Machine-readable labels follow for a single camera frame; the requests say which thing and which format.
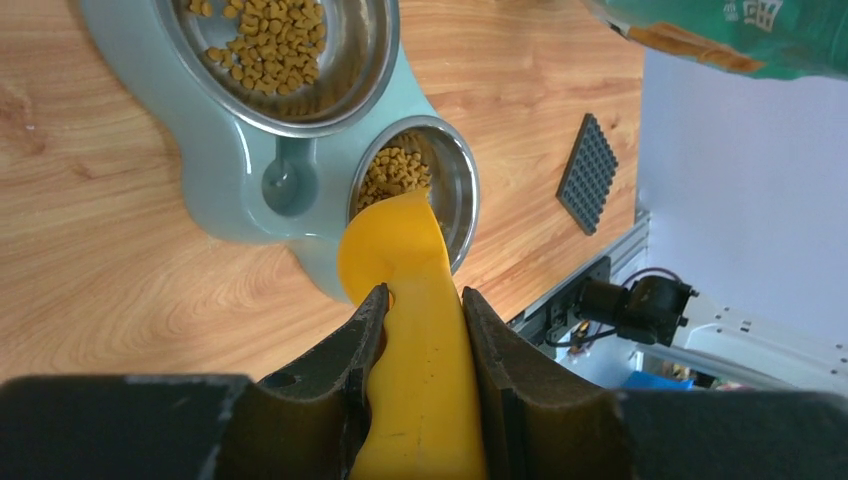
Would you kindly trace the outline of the yellow plastic scoop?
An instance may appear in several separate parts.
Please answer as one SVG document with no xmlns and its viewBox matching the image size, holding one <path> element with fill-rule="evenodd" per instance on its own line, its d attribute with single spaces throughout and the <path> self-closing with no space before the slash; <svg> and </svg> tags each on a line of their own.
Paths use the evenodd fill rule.
<svg viewBox="0 0 848 480">
<path fill-rule="evenodd" d="M 479 393 L 446 244 L 419 189 L 380 201 L 346 228 L 337 272 L 360 304 L 384 284 L 385 347 L 367 381 L 371 424 L 353 479 L 485 479 Z"/>
</svg>

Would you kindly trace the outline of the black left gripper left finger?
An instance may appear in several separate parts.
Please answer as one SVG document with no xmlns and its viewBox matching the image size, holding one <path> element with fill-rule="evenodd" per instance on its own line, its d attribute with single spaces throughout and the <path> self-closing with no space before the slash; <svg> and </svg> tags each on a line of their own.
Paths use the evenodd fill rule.
<svg viewBox="0 0 848 480">
<path fill-rule="evenodd" d="M 259 381 L 237 374 L 32 375 L 1 386 L 5 479 L 344 479 L 389 307 Z"/>
</svg>

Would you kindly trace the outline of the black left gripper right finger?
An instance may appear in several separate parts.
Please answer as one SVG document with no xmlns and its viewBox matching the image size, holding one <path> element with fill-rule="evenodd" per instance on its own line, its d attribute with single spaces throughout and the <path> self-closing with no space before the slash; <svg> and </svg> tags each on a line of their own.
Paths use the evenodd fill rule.
<svg viewBox="0 0 848 480">
<path fill-rule="evenodd" d="M 492 479 L 843 479 L 847 400 L 804 391 L 609 390 L 462 294 Z"/>
</svg>

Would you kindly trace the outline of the green dog food bag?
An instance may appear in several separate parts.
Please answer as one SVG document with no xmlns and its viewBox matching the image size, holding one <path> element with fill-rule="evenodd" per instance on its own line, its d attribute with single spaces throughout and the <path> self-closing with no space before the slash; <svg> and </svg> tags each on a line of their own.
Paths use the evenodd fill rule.
<svg viewBox="0 0 848 480">
<path fill-rule="evenodd" d="M 588 1 L 628 41 L 754 79 L 847 77 L 844 1 Z"/>
</svg>

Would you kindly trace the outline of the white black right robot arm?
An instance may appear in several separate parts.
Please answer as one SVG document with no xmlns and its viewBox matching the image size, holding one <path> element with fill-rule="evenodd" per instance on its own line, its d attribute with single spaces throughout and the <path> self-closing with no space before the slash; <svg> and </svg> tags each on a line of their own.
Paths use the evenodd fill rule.
<svg viewBox="0 0 848 480">
<path fill-rule="evenodd" d="M 587 280 L 574 306 L 656 357 L 759 389 L 846 395 L 847 343 L 723 307 L 681 281 L 646 276 L 631 287 Z"/>
</svg>

